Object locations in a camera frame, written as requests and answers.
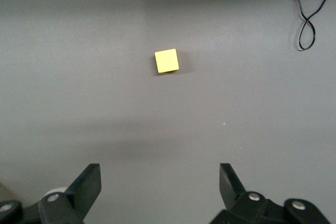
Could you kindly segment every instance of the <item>metal screw head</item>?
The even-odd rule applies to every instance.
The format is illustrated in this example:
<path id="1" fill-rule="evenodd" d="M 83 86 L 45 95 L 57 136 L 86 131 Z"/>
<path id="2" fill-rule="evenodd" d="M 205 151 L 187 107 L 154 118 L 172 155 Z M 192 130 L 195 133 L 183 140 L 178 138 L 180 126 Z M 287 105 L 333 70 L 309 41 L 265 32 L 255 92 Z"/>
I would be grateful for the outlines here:
<path id="1" fill-rule="evenodd" d="M 292 202 L 292 206 L 294 208 L 298 209 L 298 210 L 305 210 L 306 209 L 306 206 L 302 202 L 299 202 L 297 200 Z"/>
<path id="2" fill-rule="evenodd" d="M 3 205 L 2 207 L 0 207 L 0 212 L 5 212 L 5 211 L 8 211 L 12 208 L 12 205 L 11 204 L 6 204 L 6 205 Z"/>
<path id="3" fill-rule="evenodd" d="M 257 195 L 256 193 L 250 193 L 248 195 L 248 197 L 250 198 L 250 200 L 253 200 L 253 201 L 260 201 L 260 196 Z"/>
<path id="4" fill-rule="evenodd" d="M 49 196 L 49 197 L 47 198 L 47 201 L 48 201 L 48 202 L 53 202 L 53 201 L 55 201 L 56 199 L 58 199 L 58 197 L 59 197 L 58 194 L 53 194 L 53 195 L 51 195 L 51 196 Z"/>

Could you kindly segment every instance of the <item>black cable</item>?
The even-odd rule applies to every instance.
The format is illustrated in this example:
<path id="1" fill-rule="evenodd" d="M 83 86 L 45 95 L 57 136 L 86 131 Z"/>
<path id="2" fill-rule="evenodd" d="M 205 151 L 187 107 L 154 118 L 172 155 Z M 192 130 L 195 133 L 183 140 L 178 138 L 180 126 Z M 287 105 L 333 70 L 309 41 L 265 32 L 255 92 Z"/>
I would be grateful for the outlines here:
<path id="1" fill-rule="evenodd" d="M 316 15 L 319 11 L 321 11 L 322 7 L 324 6 L 326 0 L 323 0 L 322 4 L 320 5 L 320 7 L 313 13 L 311 14 L 310 16 L 306 16 L 304 13 L 303 13 L 303 9 L 302 9 L 302 5 L 301 5 L 301 1 L 300 0 L 296 0 L 296 2 L 298 3 L 298 6 L 299 6 L 299 9 L 300 9 L 300 14 L 302 16 L 302 18 L 304 18 L 304 24 L 303 24 L 303 27 L 301 29 L 301 32 L 300 32 L 300 36 L 299 36 L 299 46 L 300 48 L 302 49 L 302 51 L 305 51 L 305 50 L 308 50 L 309 48 L 311 48 L 314 43 L 315 43 L 315 35 L 316 35 L 316 30 L 315 30 L 315 27 L 314 25 L 312 24 L 312 22 L 310 21 L 310 19 Z M 313 39 L 312 39 L 312 42 L 310 43 L 310 45 L 308 47 L 303 47 L 302 43 L 301 43 L 301 37 L 302 37 L 302 33 L 306 27 L 306 25 L 308 25 L 310 28 L 311 28 L 311 31 L 313 33 Z"/>

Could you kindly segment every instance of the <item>yellow square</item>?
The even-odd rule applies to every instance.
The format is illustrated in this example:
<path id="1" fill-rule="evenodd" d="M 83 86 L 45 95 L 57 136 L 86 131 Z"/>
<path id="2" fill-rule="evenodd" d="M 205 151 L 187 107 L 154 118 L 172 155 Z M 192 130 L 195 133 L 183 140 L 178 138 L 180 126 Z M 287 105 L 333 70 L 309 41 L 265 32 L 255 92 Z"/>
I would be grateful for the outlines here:
<path id="1" fill-rule="evenodd" d="M 155 59 L 159 73 L 165 73 L 179 69 L 176 49 L 156 52 Z"/>

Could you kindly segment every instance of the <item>gray floor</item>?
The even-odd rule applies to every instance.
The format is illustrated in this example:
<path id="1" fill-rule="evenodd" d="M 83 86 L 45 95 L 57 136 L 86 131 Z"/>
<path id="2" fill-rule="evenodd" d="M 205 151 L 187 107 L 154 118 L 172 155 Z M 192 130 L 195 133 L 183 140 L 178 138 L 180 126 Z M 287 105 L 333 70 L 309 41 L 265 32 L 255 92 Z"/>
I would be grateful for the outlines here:
<path id="1" fill-rule="evenodd" d="M 30 204 L 99 162 L 87 224 L 204 224 L 228 162 L 335 223 L 335 5 L 298 52 L 293 0 L 0 0 L 0 183 Z"/>

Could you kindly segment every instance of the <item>yellow cube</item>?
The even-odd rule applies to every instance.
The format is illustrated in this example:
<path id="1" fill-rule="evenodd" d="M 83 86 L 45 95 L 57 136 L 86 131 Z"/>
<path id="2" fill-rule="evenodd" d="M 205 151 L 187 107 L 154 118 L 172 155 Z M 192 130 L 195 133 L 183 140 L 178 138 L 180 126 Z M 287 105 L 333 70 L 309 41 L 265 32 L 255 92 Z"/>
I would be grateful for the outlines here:
<path id="1" fill-rule="evenodd" d="M 165 73 L 179 69 L 176 49 L 156 52 L 155 59 L 159 73 Z"/>

